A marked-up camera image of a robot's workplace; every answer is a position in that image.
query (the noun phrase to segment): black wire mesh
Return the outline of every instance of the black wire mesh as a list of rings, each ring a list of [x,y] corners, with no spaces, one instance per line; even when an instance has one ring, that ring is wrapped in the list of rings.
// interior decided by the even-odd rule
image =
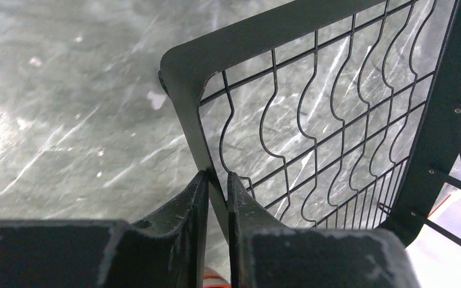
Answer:
[[[214,76],[199,113],[221,183],[237,172],[289,226],[384,221],[452,7],[386,1]]]

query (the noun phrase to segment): white speck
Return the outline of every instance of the white speck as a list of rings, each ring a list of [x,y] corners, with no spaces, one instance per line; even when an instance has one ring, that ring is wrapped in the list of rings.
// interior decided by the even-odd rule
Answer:
[[[27,128],[27,123],[20,118],[17,118],[17,124],[19,125],[19,130],[24,130]]]
[[[310,153],[308,153],[308,155],[306,155],[303,159],[301,159],[301,169],[300,169],[300,172],[298,173],[298,176],[296,176],[296,179],[294,179],[294,181],[292,182],[291,186],[289,186],[289,190],[290,189],[293,189],[294,186],[296,185],[296,182],[298,182],[298,179],[300,178],[301,176],[301,172],[303,172],[303,169],[305,169],[306,165],[309,163],[309,160],[310,160],[310,157],[312,157],[313,155],[313,151],[310,151]]]
[[[178,137],[172,139],[172,141],[169,142],[169,144],[165,145],[164,147],[162,148],[158,148],[156,149],[155,151],[152,151],[151,153],[149,153],[149,155],[147,155],[146,157],[144,157],[140,163],[146,163],[147,161],[149,161],[149,159],[151,159],[153,156],[155,156],[156,154],[158,154],[160,151],[163,151],[165,149],[170,149],[171,147],[173,147],[174,145],[176,145],[178,143],[179,140],[181,140],[182,138],[184,138],[184,135],[179,135]]]
[[[167,95],[165,94],[158,94],[152,91],[148,92],[148,99],[151,101],[151,107],[154,110],[158,110],[162,107],[165,100],[167,100]]]
[[[137,163],[134,161],[126,169],[119,172],[119,174],[117,174],[110,181],[107,181],[105,184],[103,184],[103,188],[109,188],[110,186],[112,186],[115,182],[119,181],[119,179],[124,177],[124,175],[126,175],[131,169],[135,168],[135,166],[137,166]]]
[[[280,213],[280,210],[281,210],[283,204],[285,203],[285,200],[287,200],[287,197],[285,197],[285,198],[282,200],[282,202],[280,202],[280,206],[279,206],[277,212],[275,213],[275,218],[276,218],[276,219],[278,219],[278,218],[277,218],[278,213]]]
[[[29,59],[29,64],[30,64],[31,66],[34,66],[34,67],[36,67],[36,68],[39,68],[39,67],[41,67],[41,66],[43,65],[43,62],[41,61],[40,58],[38,58],[38,57],[35,56],[35,57]]]
[[[83,125],[84,123],[87,121],[87,119],[89,119],[94,113],[96,113],[96,111],[98,111],[98,109],[100,108],[100,106],[96,106],[94,108],[93,111],[91,111],[91,113],[89,113],[89,115],[82,119],[82,121],[80,123],[78,123],[75,127],[73,127],[72,129],[70,129],[70,131],[68,131],[68,133],[66,133],[62,138],[61,140],[57,141],[57,144],[56,145],[59,145],[61,144],[64,140],[66,140],[68,137],[70,137],[70,135],[76,131],[78,131]]]

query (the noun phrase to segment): black metal frame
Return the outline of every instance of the black metal frame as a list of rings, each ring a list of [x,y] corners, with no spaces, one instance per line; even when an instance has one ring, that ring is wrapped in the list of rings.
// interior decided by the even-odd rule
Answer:
[[[0,220],[0,287],[202,287],[208,178],[147,217]]]
[[[290,229],[247,193],[236,173],[227,185],[232,287],[419,287],[393,233]]]

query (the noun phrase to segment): orange object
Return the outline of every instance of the orange object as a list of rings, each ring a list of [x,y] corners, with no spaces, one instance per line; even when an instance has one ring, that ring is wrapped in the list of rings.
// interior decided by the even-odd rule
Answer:
[[[231,288],[220,274],[211,268],[204,268],[204,281],[202,282],[203,288]]]

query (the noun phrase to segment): metal rod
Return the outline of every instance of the metal rod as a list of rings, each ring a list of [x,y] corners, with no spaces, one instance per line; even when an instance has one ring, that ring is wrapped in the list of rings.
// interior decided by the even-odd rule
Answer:
[[[441,178],[444,182],[461,190],[461,181],[458,180],[457,178],[454,178],[448,174],[442,173],[441,171],[437,169],[430,169],[429,171],[432,171],[437,177]]]
[[[421,220],[425,225],[429,226],[430,228],[434,229],[436,232],[441,234],[442,236],[448,238],[449,240],[452,240],[455,244],[461,247],[461,238],[457,237],[455,234],[451,233],[450,231],[444,229],[443,227],[437,225],[436,223],[428,220],[425,217],[422,217],[415,212],[411,212],[411,215],[416,217],[416,219]]]
[[[391,208],[383,203],[377,203],[377,208],[379,208],[382,212],[386,213],[387,215],[390,214]]]
[[[430,72],[428,74],[426,74],[425,76],[421,77],[417,83],[420,83],[422,81],[424,81],[425,79],[431,77],[434,75],[434,72]],[[394,96],[393,97],[396,97],[400,94],[402,94],[403,92],[407,91],[409,88],[413,87],[413,83],[405,86],[404,88],[402,88],[401,90],[395,92]],[[370,111],[374,111],[375,109],[377,109],[378,107],[381,107],[383,104],[387,103],[388,101],[391,100],[391,96],[388,96],[386,97],[385,99],[383,99],[381,102],[379,102],[378,104],[376,104],[375,106],[373,106],[372,108],[370,108]],[[414,112],[415,110],[417,110],[418,108],[420,107],[424,107],[424,104],[426,103],[426,101],[423,101],[421,102],[420,104],[414,106],[411,110],[407,111],[406,113],[400,115],[398,118],[396,118],[395,120],[392,120],[391,123],[390,123],[390,126],[392,126],[393,124],[399,122],[400,120],[402,120],[407,114],[409,113],[412,113]],[[367,115],[367,112],[364,112],[362,113],[360,116],[356,117],[355,119],[353,119],[351,122],[347,123],[345,128],[348,128],[350,127],[351,125],[355,124],[356,122],[358,122],[360,119],[363,119],[365,116]],[[375,133],[373,133],[372,135],[370,135],[366,141],[369,141],[370,139],[374,138],[375,136],[377,136],[378,134],[381,134],[384,132],[384,130],[386,129],[386,127],[382,127],[381,129],[379,129],[378,131],[376,131]],[[335,137],[336,135],[338,135],[339,133],[342,132],[342,128],[339,128],[337,129],[335,132],[331,133],[329,136],[327,136],[326,138],[322,139],[320,142],[318,142],[318,146],[322,146],[323,144],[325,144],[326,142],[328,142],[329,140],[333,139],[333,137]],[[361,141],[360,143],[358,143],[356,146],[354,146],[353,148],[349,149],[346,153],[346,155],[350,154],[352,151],[358,149],[359,147],[361,147],[363,145],[363,142],[365,140]],[[296,161],[299,161],[300,159],[302,159],[303,157],[305,157],[306,155],[308,155],[310,152],[314,151],[314,147],[311,147],[309,149],[306,149],[305,151],[303,151],[303,153],[300,153],[299,155],[297,155],[296,157],[294,157],[293,159],[289,160],[287,162],[287,166],[291,166],[293,165]],[[255,182],[253,184],[254,187],[257,187],[263,183],[265,183],[267,180],[271,179],[273,176],[275,176],[276,174],[280,173],[283,169],[283,166],[282,167],[278,167],[276,168],[274,171],[272,171],[271,173],[267,174],[266,176],[264,176],[261,180],[258,180],[257,182]]]
[[[355,33],[359,32],[359,31],[361,31],[363,29],[366,29],[369,26],[372,26],[375,23],[385,19],[386,17],[389,17],[389,16],[391,16],[391,15],[397,13],[397,12],[400,12],[400,11],[404,10],[405,8],[409,7],[410,5],[414,5],[418,1],[419,0],[411,0],[409,2],[406,2],[406,3],[396,7],[394,9],[391,9],[390,11],[388,11],[388,13],[386,13],[386,15],[377,16],[377,17],[375,17],[373,19],[370,19],[366,23],[363,23],[360,26],[355,27],[354,31],[353,30],[348,30],[348,31],[346,31],[346,32],[344,32],[344,33],[342,33],[342,34],[340,34],[340,35],[338,35],[338,36],[336,36],[336,37],[334,37],[334,38],[320,44],[320,45],[318,45],[317,47],[314,47],[314,48],[311,48],[309,50],[306,50],[306,51],[304,51],[304,52],[302,52],[300,54],[297,54],[296,56],[293,56],[293,57],[291,57],[291,58],[289,58],[289,59],[287,59],[287,60],[285,60],[285,61],[283,61],[281,63],[278,63],[277,64],[277,69],[278,70],[282,69],[283,67],[286,67],[289,64],[292,64],[292,63],[294,63],[294,62],[296,62],[298,60],[301,60],[301,59],[303,59],[303,58],[305,58],[305,57],[307,57],[309,55],[312,55],[316,50],[321,50],[321,49],[326,48],[326,47],[328,47],[328,46],[330,46],[332,44],[335,44],[336,42],[349,37],[351,34],[355,34]],[[249,76],[249,77],[247,77],[245,79],[242,79],[242,80],[240,80],[240,81],[238,81],[236,83],[231,84],[229,86],[230,90],[234,90],[234,89],[237,89],[239,87],[242,87],[242,86],[244,86],[244,85],[246,85],[246,84],[248,84],[248,83],[250,83],[250,82],[252,82],[254,80],[257,80],[257,79],[259,79],[261,77],[264,77],[267,74],[270,74],[272,72],[273,72],[273,67],[270,67],[270,68],[267,68],[265,70],[262,70],[262,71],[254,74],[252,76]],[[206,98],[202,99],[200,101],[200,106],[204,106],[204,105],[208,104],[209,102],[215,100],[216,98],[218,98],[219,96],[221,96],[221,95],[223,95],[225,93],[226,93],[225,88],[218,90],[217,92],[215,92],[215,93],[207,96]]]

